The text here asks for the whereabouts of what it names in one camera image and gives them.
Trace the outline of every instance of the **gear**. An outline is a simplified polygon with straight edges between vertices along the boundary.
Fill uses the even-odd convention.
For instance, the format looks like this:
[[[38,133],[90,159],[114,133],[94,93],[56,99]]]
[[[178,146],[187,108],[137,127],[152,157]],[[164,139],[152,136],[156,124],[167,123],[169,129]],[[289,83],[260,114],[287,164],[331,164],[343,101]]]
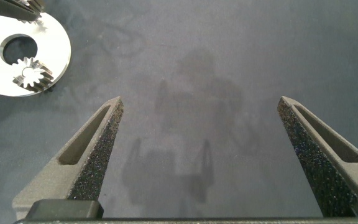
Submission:
[[[26,90],[39,92],[49,88],[52,83],[52,72],[41,62],[33,57],[25,57],[17,60],[17,64],[12,65],[16,69],[18,76],[14,77],[13,82]]]
[[[41,17],[41,13],[44,12],[44,1],[43,0],[16,0],[17,3],[22,4],[26,7],[28,7],[31,11],[34,11],[35,13],[37,13],[39,15],[39,18]],[[41,25],[38,22],[38,19],[36,21],[24,21],[24,20],[20,20],[19,21],[23,22],[23,23],[36,23],[37,25]]]

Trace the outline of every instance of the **gray mat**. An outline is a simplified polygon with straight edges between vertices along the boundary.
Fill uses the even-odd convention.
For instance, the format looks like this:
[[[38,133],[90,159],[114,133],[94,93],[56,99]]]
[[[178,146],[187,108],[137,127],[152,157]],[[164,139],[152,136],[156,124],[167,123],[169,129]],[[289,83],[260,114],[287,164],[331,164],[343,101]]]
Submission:
[[[52,93],[0,96],[0,223],[116,96],[105,216],[321,216],[276,107],[296,99],[358,147],[358,1],[46,3],[73,54]]]

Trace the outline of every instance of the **silver metal disc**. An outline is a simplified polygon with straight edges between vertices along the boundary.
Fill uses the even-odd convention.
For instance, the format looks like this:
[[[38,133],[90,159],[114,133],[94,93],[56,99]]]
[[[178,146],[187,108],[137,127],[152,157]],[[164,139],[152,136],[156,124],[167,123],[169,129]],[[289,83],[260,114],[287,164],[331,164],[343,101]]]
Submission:
[[[16,74],[12,65],[3,59],[5,45],[16,37],[31,37],[37,43],[37,55],[34,57],[52,71],[54,85],[64,74],[71,57],[71,45],[62,25],[47,13],[34,23],[23,23],[17,19],[0,16],[0,95],[30,96],[37,94],[26,90],[13,82]]]

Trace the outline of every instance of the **circular hole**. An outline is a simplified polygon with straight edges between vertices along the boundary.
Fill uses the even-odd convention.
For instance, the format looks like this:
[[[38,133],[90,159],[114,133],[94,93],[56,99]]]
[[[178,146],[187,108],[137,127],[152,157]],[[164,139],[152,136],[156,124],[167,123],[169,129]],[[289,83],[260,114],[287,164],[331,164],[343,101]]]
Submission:
[[[0,47],[0,55],[9,65],[17,63],[18,59],[23,60],[24,57],[35,57],[37,51],[38,47],[35,40],[24,34],[16,34],[6,38]]]

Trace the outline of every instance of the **spur gear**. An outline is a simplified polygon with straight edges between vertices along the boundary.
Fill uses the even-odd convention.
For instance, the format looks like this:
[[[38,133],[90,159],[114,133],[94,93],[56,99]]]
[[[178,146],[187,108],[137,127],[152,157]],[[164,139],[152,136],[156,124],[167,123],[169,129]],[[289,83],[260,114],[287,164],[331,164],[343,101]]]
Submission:
[[[28,7],[31,11],[34,11],[35,13],[37,13],[39,15],[39,18],[41,17],[41,13],[44,12],[44,1],[43,0],[16,0],[17,3],[22,4],[26,7]],[[38,19],[36,21],[24,21],[24,20],[20,20],[19,21],[26,23],[33,23],[35,22],[36,24],[38,24]]]
[[[12,65],[17,73],[13,82],[26,90],[39,92],[44,91],[52,84],[52,72],[41,62],[33,57],[25,57],[17,60],[17,64]]]

